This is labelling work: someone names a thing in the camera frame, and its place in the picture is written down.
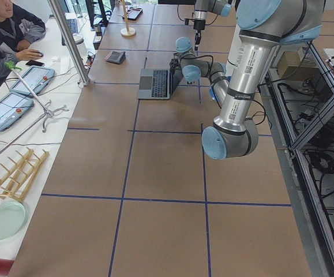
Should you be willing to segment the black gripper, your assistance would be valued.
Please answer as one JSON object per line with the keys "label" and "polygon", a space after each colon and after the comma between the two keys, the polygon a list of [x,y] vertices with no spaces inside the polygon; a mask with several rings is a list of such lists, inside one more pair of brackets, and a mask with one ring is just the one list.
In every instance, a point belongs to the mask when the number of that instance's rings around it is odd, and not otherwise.
{"label": "black gripper", "polygon": [[175,72],[176,70],[181,71],[181,65],[179,63],[179,59],[178,58],[172,58],[170,63],[170,72]]}
{"label": "black gripper", "polygon": [[201,42],[201,31],[205,29],[205,20],[194,19],[193,29],[197,30],[195,35],[194,50],[198,51]]}

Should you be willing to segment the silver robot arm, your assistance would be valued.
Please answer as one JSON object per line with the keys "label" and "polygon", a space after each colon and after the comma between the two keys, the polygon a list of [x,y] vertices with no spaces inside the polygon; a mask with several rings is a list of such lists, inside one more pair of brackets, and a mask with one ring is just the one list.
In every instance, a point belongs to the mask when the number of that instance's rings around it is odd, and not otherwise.
{"label": "silver robot arm", "polygon": [[267,73],[271,49],[311,42],[321,32],[325,1],[239,1],[236,10],[240,41],[231,77],[219,62],[195,56],[189,38],[176,41],[175,56],[188,82],[208,78],[220,114],[202,132],[202,146],[212,159],[241,157],[258,144],[258,130],[247,116],[254,94]]}
{"label": "silver robot arm", "polygon": [[238,3],[236,1],[213,1],[198,0],[194,1],[194,12],[192,18],[185,18],[185,25],[189,25],[189,21],[193,22],[193,29],[196,31],[194,38],[194,51],[198,50],[201,42],[201,31],[205,29],[208,12],[218,16],[227,17],[232,8],[237,10]]}

